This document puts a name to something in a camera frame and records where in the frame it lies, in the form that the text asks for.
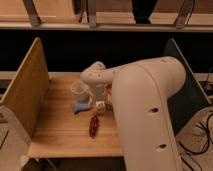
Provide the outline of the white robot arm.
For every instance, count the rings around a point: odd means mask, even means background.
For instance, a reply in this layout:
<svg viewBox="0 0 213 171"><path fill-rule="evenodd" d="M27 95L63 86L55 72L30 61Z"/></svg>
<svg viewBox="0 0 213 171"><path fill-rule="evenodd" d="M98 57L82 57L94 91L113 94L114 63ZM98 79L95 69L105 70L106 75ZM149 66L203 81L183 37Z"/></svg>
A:
<svg viewBox="0 0 213 171"><path fill-rule="evenodd" d="M107 69L96 62L81 79L96 97L112 86L112 106L127 171L182 171L168 99L186 72L174 57L140 60Z"/></svg>

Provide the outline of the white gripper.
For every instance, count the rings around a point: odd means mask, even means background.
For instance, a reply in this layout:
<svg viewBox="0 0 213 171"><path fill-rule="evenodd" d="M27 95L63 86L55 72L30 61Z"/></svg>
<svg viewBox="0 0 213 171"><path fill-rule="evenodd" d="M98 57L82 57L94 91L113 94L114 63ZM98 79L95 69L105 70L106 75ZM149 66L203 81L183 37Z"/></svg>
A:
<svg viewBox="0 0 213 171"><path fill-rule="evenodd" d="M90 90L95 102L105 101L107 99L106 88L104 84L91 85Z"/></svg>

